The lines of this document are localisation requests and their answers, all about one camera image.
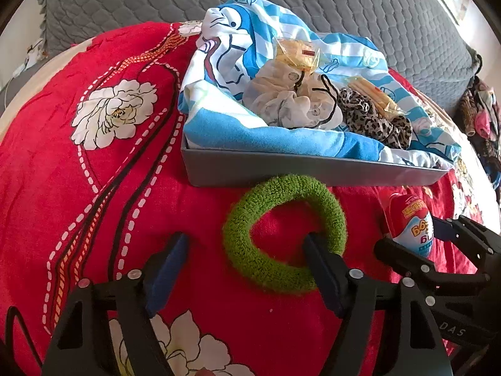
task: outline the white flower print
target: white flower print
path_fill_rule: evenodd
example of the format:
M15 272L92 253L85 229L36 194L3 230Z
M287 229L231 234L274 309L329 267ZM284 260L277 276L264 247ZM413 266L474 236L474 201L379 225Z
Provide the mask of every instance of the white flower print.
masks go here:
M202 21L186 21L178 30L182 36L198 35L202 32Z
M153 112L157 100L155 85L149 82L121 81L115 87L93 91L80 102L72 127L71 139L86 150L104 148L116 138L130 138Z
M159 315L151 319L151 325L175 376L255 376L247 366L230 363L231 357L224 342L210 334L200 337L199 327L190 311L178 316L170 329ZM116 319L110 321L110 330L120 373L134 375Z
M469 217L467 199L464 192L455 183L452 184L452 196L454 199L454 216L452 218L458 219L459 215Z

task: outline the pink cloth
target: pink cloth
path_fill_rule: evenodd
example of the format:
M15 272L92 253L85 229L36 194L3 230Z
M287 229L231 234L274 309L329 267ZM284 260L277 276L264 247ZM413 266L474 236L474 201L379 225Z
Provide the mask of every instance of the pink cloth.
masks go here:
M475 116L475 131L480 137L485 138L486 140L489 139L490 125L487 110L482 110L477 113L477 116Z

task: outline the plastic wrapped snack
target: plastic wrapped snack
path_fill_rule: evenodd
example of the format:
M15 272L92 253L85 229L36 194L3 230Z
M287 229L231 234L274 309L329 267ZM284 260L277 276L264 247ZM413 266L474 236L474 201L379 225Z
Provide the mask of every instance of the plastic wrapped snack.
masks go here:
M392 121L396 116L406 115L385 92L361 76L350 77L348 87L359 92L361 95L367 96L379 114L389 121Z
M319 66L320 50L309 41L277 38L275 59L307 74L311 74Z

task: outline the wall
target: wall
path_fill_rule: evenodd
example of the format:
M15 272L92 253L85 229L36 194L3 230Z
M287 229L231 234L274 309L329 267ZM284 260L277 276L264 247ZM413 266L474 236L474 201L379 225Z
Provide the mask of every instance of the wall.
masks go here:
M501 44L473 1L458 31L465 42L482 56L483 67L479 77L501 95Z
M40 36L40 14L37 0L24 0L0 35L0 88L24 62L30 45Z

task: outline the leopard print scrunchie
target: leopard print scrunchie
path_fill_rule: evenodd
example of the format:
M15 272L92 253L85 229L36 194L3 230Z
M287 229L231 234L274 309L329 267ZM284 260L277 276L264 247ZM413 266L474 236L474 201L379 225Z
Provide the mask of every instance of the leopard print scrunchie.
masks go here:
M390 148L409 148L412 124L406 117L396 116L392 121L384 119L368 97L347 87L339 91L337 104L351 132L373 138Z

